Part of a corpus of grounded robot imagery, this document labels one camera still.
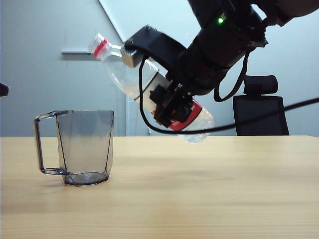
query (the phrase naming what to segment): black object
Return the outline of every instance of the black object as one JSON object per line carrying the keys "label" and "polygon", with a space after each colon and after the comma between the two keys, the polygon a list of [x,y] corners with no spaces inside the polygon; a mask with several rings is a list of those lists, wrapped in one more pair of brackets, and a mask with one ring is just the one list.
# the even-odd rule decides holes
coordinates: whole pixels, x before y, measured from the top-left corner
{"label": "black object", "polygon": [[[150,26],[142,27],[124,44],[126,49],[137,49],[167,69],[166,78],[172,81],[168,92],[158,89],[151,96],[157,104],[155,119],[163,125],[170,120],[185,121],[194,95],[206,95],[216,88],[216,101],[232,97],[246,74],[249,53],[267,44],[265,28],[259,27],[262,20],[248,2],[216,0],[212,1],[212,8],[204,11],[206,2],[189,0],[201,31],[188,48]],[[220,82],[244,55],[243,69],[234,89],[220,98]]]}
{"label": "black object", "polygon": [[[278,83],[275,76],[246,76],[246,96],[234,96],[233,107],[237,135],[289,135],[284,113],[283,98],[279,96],[262,96],[277,92]],[[241,125],[269,112],[278,114],[262,120]]]}
{"label": "black object", "polygon": [[9,87],[0,83],[0,97],[7,96],[9,93]]}
{"label": "black object", "polygon": [[278,90],[275,76],[245,76],[244,84],[244,94],[249,96],[274,94]]}

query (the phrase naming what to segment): whiteboard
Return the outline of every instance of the whiteboard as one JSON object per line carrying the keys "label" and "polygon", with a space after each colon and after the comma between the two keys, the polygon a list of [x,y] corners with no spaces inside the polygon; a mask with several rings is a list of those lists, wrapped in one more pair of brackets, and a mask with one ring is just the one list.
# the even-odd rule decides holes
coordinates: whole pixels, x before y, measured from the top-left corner
{"label": "whiteboard", "polygon": [[150,25],[187,47],[200,26],[187,0],[99,0],[122,41]]}

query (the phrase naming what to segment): office chair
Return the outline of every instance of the office chair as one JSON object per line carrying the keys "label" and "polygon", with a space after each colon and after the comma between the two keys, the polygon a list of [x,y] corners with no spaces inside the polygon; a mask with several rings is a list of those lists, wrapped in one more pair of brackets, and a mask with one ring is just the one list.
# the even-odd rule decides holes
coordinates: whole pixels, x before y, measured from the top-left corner
{"label": "office chair", "polygon": [[284,112],[240,125],[242,121],[284,108],[282,97],[263,96],[277,92],[278,82],[275,76],[245,76],[244,83],[246,95],[233,97],[237,135],[289,135]]}

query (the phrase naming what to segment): wooden table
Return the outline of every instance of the wooden table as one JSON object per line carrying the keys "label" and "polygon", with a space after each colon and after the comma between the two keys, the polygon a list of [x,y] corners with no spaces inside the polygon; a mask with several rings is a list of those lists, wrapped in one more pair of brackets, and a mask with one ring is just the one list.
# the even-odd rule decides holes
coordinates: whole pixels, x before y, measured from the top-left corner
{"label": "wooden table", "polygon": [[110,179],[84,187],[42,174],[33,138],[2,138],[1,238],[317,239],[319,138],[115,137]]}

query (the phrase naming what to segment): gray wall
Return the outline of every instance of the gray wall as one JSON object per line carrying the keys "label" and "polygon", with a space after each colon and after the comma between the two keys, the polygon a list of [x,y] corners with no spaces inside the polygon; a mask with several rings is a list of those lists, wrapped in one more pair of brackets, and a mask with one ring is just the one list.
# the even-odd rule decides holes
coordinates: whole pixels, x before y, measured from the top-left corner
{"label": "gray wall", "polygon": [[[162,7],[167,6],[165,1],[161,3]],[[125,8],[125,1],[119,5],[119,15],[132,11]],[[152,7],[138,6],[145,10]],[[176,17],[188,18],[188,12],[182,9],[174,10]],[[161,11],[153,15],[162,24],[154,27],[166,32],[165,26],[173,25],[175,29],[178,27],[173,34],[183,29],[187,32],[189,25],[184,25],[183,21],[174,22],[165,15]],[[128,17],[125,26],[129,28],[135,21]],[[278,95],[284,97],[286,105],[318,95],[318,22],[319,11],[295,19],[285,27],[269,28],[266,37],[270,44],[251,54],[248,74],[276,75]],[[97,32],[107,35],[114,43],[121,42],[98,0],[2,0],[1,80],[10,86],[10,95],[1,102],[2,136],[33,135],[33,118],[55,109],[114,109],[116,135],[126,134],[125,96],[113,86],[102,65],[91,57],[63,57],[60,53],[63,48],[85,48]],[[184,45],[193,37],[170,35]],[[231,90],[240,68],[241,62],[228,73],[221,84],[222,96]],[[196,99],[213,113],[216,125],[233,122],[231,100],[215,103],[212,94]],[[136,104],[127,106],[127,135],[148,135]],[[290,133],[319,136],[318,114],[318,105],[287,112]],[[53,127],[44,127],[43,135],[53,134]],[[214,135],[235,134],[232,129]]]}
{"label": "gray wall", "polygon": [[[35,116],[52,110],[115,111],[115,135],[125,135],[125,96],[91,56],[62,56],[85,49],[96,33],[119,44],[97,0],[3,0],[1,135],[32,136]],[[43,122],[54,135],[54,122]]]}

